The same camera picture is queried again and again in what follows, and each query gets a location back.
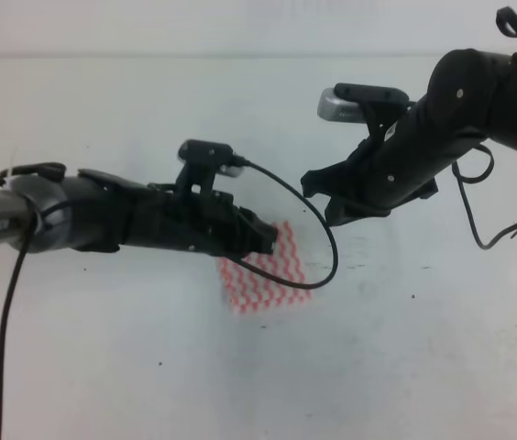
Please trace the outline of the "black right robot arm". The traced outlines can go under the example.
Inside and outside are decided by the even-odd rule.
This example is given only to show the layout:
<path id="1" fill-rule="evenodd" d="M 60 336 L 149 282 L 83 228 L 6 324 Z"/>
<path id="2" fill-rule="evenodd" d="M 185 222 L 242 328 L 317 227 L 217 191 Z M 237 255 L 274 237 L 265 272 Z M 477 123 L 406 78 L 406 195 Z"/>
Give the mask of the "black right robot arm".
<path id="1" fill-rule="evenodd" d="M 517 39 L 513 9 L 500 9 L 496 24 Z M 396 88 L 340 82 L 322 92 L 317 114 L 363 124 L 368 136 L 345 160 L 306 172 L 303 194 L 328 197 L 330 226 L 385 217 L 432 197 L 436 176 L 485 140 L 517 150 L 517 53 L 450 51 L 417 101 Z"/>

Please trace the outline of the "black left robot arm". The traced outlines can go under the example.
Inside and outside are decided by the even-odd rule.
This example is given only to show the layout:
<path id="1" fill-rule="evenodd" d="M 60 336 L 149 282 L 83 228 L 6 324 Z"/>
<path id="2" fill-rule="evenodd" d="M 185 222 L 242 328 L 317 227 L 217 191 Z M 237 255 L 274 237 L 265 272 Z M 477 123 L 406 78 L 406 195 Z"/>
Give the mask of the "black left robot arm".
<path id="1" fill-rule="evenodd" d="M 277 229 L 234 204 L 210 182 L 201 192 L 175 183 L 141 184 L 98 170 L 74 176 L 57 162 L 0 172 L 0 244 L 28 252 L 116 253 L 122 246 L 243 258 L 271 254 Z"/>

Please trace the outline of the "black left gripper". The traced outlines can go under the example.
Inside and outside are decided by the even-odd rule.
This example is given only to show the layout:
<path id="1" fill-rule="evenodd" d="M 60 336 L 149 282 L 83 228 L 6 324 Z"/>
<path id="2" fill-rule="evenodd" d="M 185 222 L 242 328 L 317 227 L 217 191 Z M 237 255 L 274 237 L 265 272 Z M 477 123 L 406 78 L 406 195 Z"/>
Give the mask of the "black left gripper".
<path id="1" fill-rule="evenodd" d="M 226 192 L 177 194 L 175 183 L 150 183 L 162 201 L 161 216 L 178 240 L 190 251 L 213 257 L 245 257 L 250 252 L 272 252 L 277 239 L 275 226 L 252 211 L 234 205 Z"/>

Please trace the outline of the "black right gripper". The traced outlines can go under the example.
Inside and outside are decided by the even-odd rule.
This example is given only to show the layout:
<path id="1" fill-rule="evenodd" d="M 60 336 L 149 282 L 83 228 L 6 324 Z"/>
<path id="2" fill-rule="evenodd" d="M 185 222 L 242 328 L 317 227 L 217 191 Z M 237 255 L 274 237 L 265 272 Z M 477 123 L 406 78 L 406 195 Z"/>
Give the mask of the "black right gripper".
<path id="1" fill-rule="evenodd" d="M 343 226 L 391 211 L 438 192 L 438 129 L 431 123 L 395 123 L 380 141 L 349 159 L 301 177 L 302 194 L 329 196 L 328 226 Z"/>

